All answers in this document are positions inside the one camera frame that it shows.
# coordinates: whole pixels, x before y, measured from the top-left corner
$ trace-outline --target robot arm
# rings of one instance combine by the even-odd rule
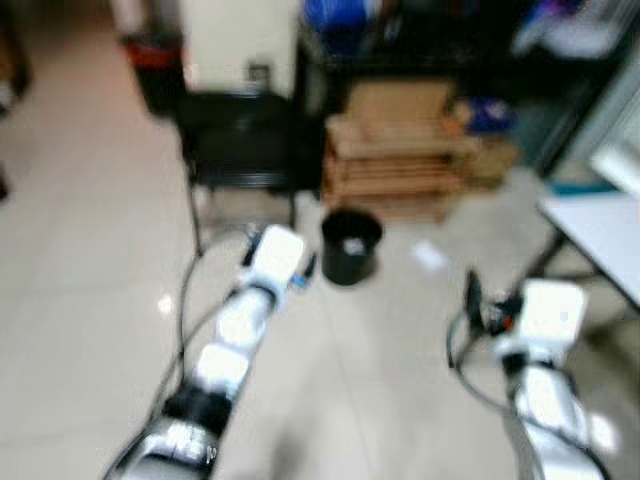
[[[485,335],[494,339],[493,351],[507,380],[508,406],[488,399],[466,381],[464,353],[458,359],[452,353],[456,324],[448,336],[449,363],[467,390],[502,413],[521,480],[606,480],[604,466],[587,446],[584,409],[563,371],[582,324],[584,292],[565,282],[528,280],[504,302],[481,308],[477,277],[470,275],[469,283],[477,283],[467,293],[470,343]]]
[[[234,403],[250,372],[270,315],[285,303],[304,242],[269,227],[249,268],[214,319],[215,334],[190,377],[164,404],[117,470],[123,480],[205,480],[213,472]]]

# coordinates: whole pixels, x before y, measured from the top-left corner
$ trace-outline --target black chair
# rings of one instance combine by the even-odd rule
[[[295,228],[295,125],[287,100],[267,92],[188,94],[175,119],[187,165],[198,253],[202,244],[196,185],[212,191],[223,186],[284,191],[289,197],[289,224]]]

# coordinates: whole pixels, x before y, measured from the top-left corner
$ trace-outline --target cardboard box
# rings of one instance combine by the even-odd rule
[[[451,137],[438,121],[359,121],[336,115],[327,132],[338,156],[346,158],[425,157],[470,155],[480,148],[473,137]]]
[[[471,187],[493,187],[502,183],[520,159],[520,150],[506,136],[479,137],[479,140],[479,150],[459,160],[459,165]]]
[[[345,113],[364,123],[431,123],[454,89],[448,79],[363,80],[352,88]]]

